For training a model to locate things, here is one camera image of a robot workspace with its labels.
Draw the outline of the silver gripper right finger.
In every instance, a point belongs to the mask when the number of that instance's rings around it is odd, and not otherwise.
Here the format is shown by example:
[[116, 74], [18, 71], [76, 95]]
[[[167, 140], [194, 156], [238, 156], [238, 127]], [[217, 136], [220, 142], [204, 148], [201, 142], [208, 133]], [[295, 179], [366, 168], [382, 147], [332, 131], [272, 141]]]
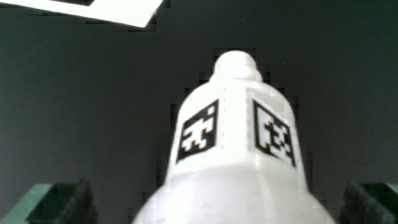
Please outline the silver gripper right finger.
[[398, 224], [398, 184], [350, 182], [339, 224]]

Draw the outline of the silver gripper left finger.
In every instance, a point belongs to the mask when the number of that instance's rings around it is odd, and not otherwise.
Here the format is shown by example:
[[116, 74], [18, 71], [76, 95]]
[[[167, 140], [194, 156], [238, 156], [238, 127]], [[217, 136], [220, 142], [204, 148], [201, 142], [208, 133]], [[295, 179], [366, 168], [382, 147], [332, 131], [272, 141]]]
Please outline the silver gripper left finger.
[[98, 224], [91, 182], [36, 184], [0, 224]]

